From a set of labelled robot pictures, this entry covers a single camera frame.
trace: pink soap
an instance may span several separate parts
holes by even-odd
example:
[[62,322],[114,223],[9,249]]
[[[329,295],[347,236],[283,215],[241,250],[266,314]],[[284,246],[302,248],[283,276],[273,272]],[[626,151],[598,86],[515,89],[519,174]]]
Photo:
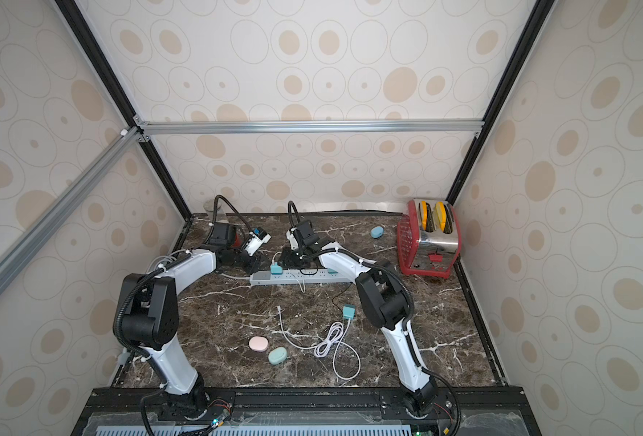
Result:
[[263,336],[254,336],[249,340],[249,348],[257,352],[264,352],[268,349],[268,339]]

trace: toaster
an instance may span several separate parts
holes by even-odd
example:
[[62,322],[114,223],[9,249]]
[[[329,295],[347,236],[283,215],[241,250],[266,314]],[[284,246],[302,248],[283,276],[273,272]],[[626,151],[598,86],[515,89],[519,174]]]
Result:
[[449,277],[461,249],[452,205],[435,199],[410,200],[396,226],[396,244],[402,273]]

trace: patterned wall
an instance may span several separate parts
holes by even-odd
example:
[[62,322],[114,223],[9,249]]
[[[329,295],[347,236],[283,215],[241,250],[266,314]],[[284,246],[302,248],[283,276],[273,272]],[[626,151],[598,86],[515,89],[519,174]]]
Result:
[[458,202],[545,435],[643,435],[643,0],[561,2]]
[[69,435],[111,380],[123,278],[183,225],[140,153],[123,155],[0,296],[0,436]]
[[241,211],[380,209],[444,198],[471,132],[156,135],[191,210],[222,194]]
[[0,1],[0,255],[121,131],[55,11]]
[[78,0],[146,120],[480,117],[533,0]]

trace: marble countertop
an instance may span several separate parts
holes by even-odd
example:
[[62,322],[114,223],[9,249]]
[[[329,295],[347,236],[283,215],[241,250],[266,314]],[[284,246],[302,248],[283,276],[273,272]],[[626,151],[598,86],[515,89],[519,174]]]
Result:
[[[398,215],[309,216],[317,233],[325,233],[345,248],[368,259],[388,259],[398,265],[396,223]],[[284,215],[249,215],[254,227],[263,227],[272,237],[259,250],[269,259],[287,244],[289,229]],[[196,215],[184,248],[200,245],[209,231],[206,215]],[[379,239],[370,229],[384,226]],[[244,276],[231,269],[229,275]],[[474,326],[459,282],[448,279],[405,275],[404,283],[413,292],[415,317],[412,321],[423,360],[432,371],[455,386],[481,387],[495,384],[479,334]],[[252,286],[246,280],[210,274],[178,296],[180,326],[178,338],[186,357],[209,387],[397,387],[399,372],[381,331],[372,327],[361,310],[355,285],[307,284]],[[356,314],[344,342],[354,347],[362,360],[355,379],[344,381],[333,371],[333,351],[324,359],[312,350],[297,350],[282,336],[277,306],[292,341],[310,346],[326,337],[334,321],[343,321],[343,304],[355,305]],[[267,353],[251,351],[252,336],[265,336],[268,350],[283,346],[288,359],[278,366],[268,362]],[[338,350],[336,368],[350,377],[358,361],[346,347]],[[151,368],[137,362],[131,366],[123,387],[157,386]]]

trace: plug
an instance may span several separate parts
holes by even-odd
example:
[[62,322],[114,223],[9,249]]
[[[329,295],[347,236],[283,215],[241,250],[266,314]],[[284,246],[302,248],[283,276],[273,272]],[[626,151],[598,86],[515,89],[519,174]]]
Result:
[[277,262],[270,264],[270,273],[273,275],[282,274],[282,266],[278,265]]
[[355,318],[355,306],[353,306],[352,304],[343,304],[343,318]]

